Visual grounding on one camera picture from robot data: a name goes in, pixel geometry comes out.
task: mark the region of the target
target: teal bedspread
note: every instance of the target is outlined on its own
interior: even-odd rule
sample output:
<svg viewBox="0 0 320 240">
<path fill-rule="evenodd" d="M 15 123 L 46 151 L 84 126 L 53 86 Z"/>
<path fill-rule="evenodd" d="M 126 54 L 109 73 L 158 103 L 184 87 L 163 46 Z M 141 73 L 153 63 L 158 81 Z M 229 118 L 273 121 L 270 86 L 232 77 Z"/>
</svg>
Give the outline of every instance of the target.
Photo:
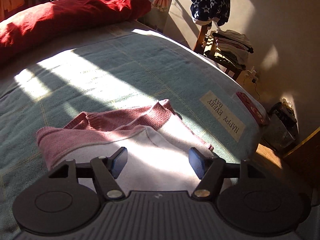
<svg viewBox="0 0 320 240">
<path fill-rule="evenodd" d="M 0 239 L 12 239 L 19 232 L 12 202 L 46 172 L 36 131 L 63 127 L 81 111 L 102 112 L 168 98 L 185 124 L 227 162 L 255 152 L 261 138 L 262 129 L 235 94 L 245 92 L 236 82 L 137 22 L 56 39 L 8 67 L 22 71 L 2 75 L 0 85 Z M 238 139 L 200 101 L 209 91 L 243 124 Z"/>
</svg>

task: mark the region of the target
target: mattress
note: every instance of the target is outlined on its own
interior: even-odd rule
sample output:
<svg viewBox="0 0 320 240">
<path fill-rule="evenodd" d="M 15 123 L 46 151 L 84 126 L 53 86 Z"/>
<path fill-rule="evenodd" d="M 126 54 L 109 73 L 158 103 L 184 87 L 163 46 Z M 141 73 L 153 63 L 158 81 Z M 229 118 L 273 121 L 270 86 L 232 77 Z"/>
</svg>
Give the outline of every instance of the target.
<svg viewBox="0 0 320 240">
<path fill-rule="evenodd" d="M 0 74 L 3 239 L 19 232 L 13 200 L 46 172 L 35 140 L 41 127 L 63 127 L 82 111 L 168 98 L 183 122 L 227 162 L 239 163 L 254 153 L 263 132 L 236 95 L 246 92 L 219 66 L 136 21 L 57 38 L 18 57 Z"/>
</svg>

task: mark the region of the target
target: navy blue star patterned garment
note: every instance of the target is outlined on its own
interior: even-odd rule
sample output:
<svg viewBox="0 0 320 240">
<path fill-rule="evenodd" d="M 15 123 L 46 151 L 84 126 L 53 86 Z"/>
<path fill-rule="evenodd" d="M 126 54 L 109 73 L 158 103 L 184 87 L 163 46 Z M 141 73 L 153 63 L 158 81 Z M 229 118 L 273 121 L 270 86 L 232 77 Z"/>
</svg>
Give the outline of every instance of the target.
<svg viewBox="0 0 320 240">
<path fill-rule="evenodd" d="M 191 0 L 192 17 L 199 21 L 219 19 L 218 26 L 228 22 L 230 15 L 230 0 Z"/>
</svg>

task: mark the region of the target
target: wooden floor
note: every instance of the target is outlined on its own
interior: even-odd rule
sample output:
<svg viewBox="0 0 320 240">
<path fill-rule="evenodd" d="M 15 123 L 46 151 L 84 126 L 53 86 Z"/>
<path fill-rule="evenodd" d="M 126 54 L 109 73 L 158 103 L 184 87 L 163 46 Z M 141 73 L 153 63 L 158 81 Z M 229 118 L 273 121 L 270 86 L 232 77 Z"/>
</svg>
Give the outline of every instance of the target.
<svg viewBox="0 0 320 240">
<path fill-rule="evenodd" d="M 311 197 L 311 187 L 299 175 L 293 172 L 283 160 L 277 157 L 275 152 L 270 148 L 259 144 L 256 153 L 250 159 L 268 170 L 273 176 L 294 191 L 306 193 Z"/>
</svg>

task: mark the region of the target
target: silver bolt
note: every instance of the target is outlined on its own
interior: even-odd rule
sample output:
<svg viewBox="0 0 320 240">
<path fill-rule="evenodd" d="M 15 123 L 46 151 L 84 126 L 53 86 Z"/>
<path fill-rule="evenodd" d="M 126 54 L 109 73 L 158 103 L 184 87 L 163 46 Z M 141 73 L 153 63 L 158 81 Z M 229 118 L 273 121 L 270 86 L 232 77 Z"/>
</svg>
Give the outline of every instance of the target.
<svg viewBox="0 0 320 240">
<path fill-rule="evenodd" d="M 208 197 L 210 196 L 210 191 L 206 189 L 198 189 L 194 192 L 197 197 Z"/>
<path fill-rule="evenodd" d="M 107 193 L 107 197 L 109 198 L 119 198 L 122 196 L 122 192 L 116 189 L 110 190 Z"/>
</svg>

